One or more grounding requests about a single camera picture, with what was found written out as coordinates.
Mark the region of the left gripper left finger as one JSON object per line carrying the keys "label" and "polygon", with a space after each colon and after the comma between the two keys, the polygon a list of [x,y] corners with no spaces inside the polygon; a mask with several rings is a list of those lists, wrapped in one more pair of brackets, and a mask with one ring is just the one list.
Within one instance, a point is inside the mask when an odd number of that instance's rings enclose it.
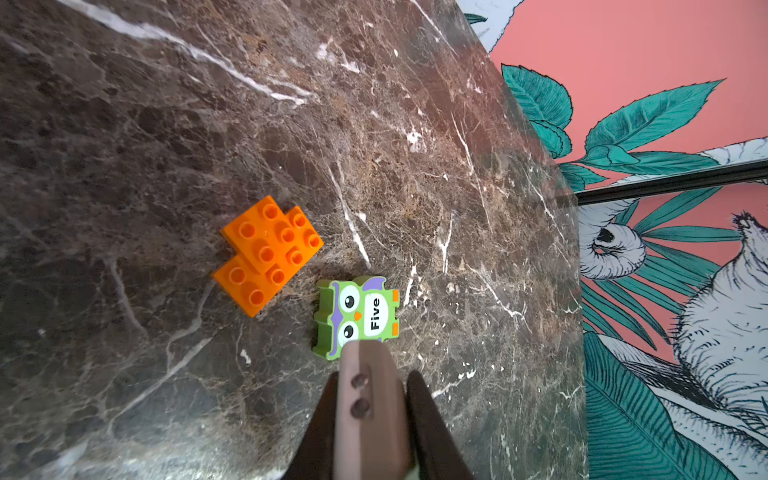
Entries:
{"label": "left gripper left finger", "polygon": [[338,379],[330,375],[283,480],[332,479]]}

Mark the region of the white remote control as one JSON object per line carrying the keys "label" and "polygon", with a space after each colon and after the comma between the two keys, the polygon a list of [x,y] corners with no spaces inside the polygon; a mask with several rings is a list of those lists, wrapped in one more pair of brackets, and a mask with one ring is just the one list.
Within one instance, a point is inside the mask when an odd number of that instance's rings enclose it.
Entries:
{"label": "white remote control", "polygon": [[404,479],[414,468],[405,389],[388,348],[347,343],[339,366],[334,479]]}

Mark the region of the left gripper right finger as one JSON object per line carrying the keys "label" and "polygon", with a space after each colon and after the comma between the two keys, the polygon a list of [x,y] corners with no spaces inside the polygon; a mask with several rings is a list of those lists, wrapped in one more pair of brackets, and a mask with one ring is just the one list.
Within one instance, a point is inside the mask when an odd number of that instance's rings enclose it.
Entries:
{"label": "left gripper right finger", "polygon": [[407,377],[406,406],[418,478],[473,479],[423,376],[416,370],[412,370]]}

